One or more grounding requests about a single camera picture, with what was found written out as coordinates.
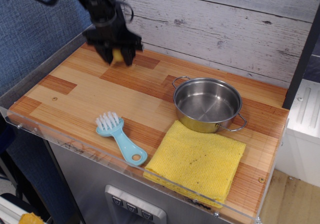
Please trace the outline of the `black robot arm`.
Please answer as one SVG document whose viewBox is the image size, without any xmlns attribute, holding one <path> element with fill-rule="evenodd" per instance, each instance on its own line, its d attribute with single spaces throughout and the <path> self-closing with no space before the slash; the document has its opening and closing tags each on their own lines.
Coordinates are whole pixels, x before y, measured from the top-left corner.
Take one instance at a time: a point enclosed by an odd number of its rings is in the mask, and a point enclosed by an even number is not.
<svg viewBox="0 0 320 224">
<path fill-rule="evenodd" d="M 53 6 L 58 0 L 36 0 L 45 5 Z M 131 32 L 126 24 L 122 6 L 128 3 L 118 0 L 78 0 L 89 12 L 94 28 L 83 31 L 88 45 L 98 52 L 100 57 L 111 64 L 124 62 L 131 66 L 136 51 L 143 51 L 141 36 Z"/>
</svg>

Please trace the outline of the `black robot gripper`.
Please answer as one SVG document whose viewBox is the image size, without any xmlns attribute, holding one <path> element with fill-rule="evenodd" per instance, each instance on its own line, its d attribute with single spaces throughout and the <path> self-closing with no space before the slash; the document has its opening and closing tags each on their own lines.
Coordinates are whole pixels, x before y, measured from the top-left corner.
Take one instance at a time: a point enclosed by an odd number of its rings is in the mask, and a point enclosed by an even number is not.
<svg viewBox="0 0 320 224">
<path fill-rule="evenodd" d="M 82 34 L 87 43 L 94 45 L 97 53 L 108 64 L 113 61 L 113 48 L 121 48 L 124 63 L 131 66 L 136 50 L 142 51 L 142 38 L 131 32 L 121 9 L 93 9 L 88 11 L 92 28 Z"/>
</svg>

